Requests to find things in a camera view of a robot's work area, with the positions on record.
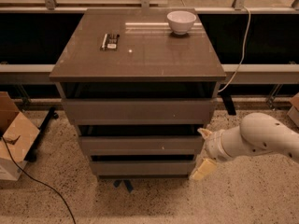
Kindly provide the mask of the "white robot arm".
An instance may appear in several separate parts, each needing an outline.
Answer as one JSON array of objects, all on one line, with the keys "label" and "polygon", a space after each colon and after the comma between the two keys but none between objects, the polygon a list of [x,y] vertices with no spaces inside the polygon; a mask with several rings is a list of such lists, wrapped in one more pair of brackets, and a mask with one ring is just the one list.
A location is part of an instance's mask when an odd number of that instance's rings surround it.
[{"label": "white robot arm", "polygon": [[278,153],[299,162],[299,134],[264,113],[246,115],[240,124],[212,132],[199,128],[204,138],[206,156],[197,160],[190,179],[201,180],[212,173],[220,162],[241,156]]}]

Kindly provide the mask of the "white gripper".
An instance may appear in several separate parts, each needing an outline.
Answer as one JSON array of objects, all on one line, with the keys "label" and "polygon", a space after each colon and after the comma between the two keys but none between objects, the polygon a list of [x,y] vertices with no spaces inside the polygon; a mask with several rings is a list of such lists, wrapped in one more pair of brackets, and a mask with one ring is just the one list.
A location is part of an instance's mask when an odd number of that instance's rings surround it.
[{"label": "white gripper", "polygon": [[217,168],[217,162],[226,162],[229,160],[229,155],[222,146],[221,135],[223,130],[212,132],[209,129],[199,128],[197,130],[205,139],[206,153],[209,158],[203,158],[194,168],[190,176],[191,180],[202,180],[207,175],[213,173]]}]

